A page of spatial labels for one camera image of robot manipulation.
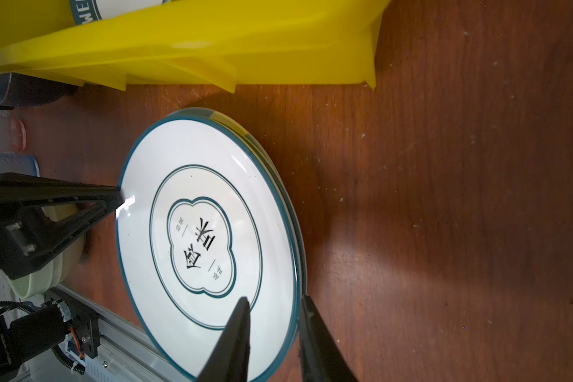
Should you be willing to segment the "blue translucent cup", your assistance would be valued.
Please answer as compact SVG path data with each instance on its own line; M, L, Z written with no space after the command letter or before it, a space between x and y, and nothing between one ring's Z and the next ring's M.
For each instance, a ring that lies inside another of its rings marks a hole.
M0 173L40 176L37 160L28 154L0 154Z

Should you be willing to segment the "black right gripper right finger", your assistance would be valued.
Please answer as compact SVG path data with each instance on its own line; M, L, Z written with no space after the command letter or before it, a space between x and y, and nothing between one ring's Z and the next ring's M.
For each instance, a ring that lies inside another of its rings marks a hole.
M299 344L303 381L357 381L308 295L301 300Z

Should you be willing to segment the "yellow plastic bin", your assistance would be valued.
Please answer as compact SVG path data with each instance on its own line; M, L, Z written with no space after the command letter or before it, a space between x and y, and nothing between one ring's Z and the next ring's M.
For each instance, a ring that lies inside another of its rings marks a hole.
M0 1L0 74L142 84L376 84L386 1Z

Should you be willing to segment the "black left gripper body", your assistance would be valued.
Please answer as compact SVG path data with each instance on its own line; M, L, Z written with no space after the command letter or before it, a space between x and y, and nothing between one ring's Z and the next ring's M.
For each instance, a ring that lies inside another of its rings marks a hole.
M0 173L0 272L41 270L123 203L115 186Z

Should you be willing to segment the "green rim lettered plate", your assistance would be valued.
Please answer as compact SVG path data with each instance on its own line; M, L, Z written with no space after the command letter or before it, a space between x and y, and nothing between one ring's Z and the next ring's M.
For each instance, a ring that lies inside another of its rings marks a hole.
M75 24L85 25L162 6L170 0L69 0L68 3Z

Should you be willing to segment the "white plate green quatrefoil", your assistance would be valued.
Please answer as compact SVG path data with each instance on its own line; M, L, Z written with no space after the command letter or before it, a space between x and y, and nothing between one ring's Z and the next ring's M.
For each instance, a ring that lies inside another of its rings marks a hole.
M297 215L264 148L223 113L181 109L137 139L119 188L121 272L158 351L196 378L245 298L248 380L268 380L296 337L307 265Z

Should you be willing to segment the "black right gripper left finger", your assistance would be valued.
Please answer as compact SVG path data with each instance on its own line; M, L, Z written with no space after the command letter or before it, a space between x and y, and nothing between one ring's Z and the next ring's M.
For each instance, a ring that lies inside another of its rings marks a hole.
M238 300L205 367L197 377L197 382L246 382L250 357L250 329L250 304L247 298L242 297Z

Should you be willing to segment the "dark blue ceramic bowl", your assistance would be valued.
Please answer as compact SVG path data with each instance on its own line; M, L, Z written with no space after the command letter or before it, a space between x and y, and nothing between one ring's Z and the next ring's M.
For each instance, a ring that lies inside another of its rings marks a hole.
M73 95L76 85L18 73L0 74L0 106L36 107Z

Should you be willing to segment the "light green bowl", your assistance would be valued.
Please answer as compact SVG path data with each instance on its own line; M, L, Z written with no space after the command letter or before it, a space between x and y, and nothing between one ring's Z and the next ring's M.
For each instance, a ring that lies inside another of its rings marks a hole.
M19 279L8 278L12 291L19 299L28 299L43 294L68 277L79 263L84 251L85 235L82 235L41 270Z

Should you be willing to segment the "pink translucent cup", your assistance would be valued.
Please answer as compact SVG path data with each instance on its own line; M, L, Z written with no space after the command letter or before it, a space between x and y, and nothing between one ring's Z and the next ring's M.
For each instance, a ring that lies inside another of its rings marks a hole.
M15 154L27 147L27 131L24 122L0 116L0 154Z

